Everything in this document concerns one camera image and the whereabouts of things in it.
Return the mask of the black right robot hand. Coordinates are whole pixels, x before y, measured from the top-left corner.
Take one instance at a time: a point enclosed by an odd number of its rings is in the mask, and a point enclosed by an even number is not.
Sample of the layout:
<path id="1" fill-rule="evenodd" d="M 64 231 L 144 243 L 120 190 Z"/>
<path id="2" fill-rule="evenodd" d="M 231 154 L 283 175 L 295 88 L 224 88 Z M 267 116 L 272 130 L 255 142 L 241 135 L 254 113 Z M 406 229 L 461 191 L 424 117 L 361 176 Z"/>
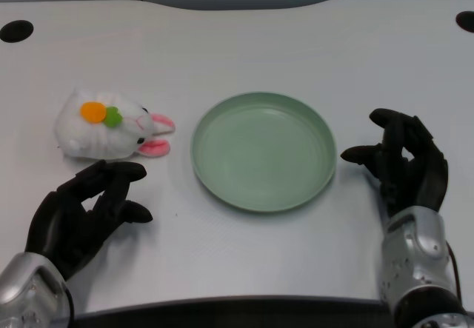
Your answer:
<path id="1" fill-rule="evenodd" d="M 348 148 L 341 158 L 365 166 L 379 180 L 389 217 L 415 206 L 439 212 L 449 170 L 431 133 L 418 117 L 395 110 L 375 109 L 370 120 L 384 129 L 382 141 Z"/>

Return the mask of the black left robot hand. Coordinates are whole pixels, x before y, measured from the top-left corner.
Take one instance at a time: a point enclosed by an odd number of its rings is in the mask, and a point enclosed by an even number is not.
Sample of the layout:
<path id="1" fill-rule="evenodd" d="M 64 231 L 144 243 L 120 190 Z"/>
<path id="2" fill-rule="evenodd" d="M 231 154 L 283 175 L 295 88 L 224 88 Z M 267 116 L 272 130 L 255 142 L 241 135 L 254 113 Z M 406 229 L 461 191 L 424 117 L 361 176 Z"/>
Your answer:
<path id="1" fill-rule="evenodd" d="M 97 161 L 49 193 L 30 224 L 26 252 L 43 255 L 64 280 L 82 270 L 124 223 L 153 220 L 127 200 L 130 184 L 147 175 L 143 165 Z"/>

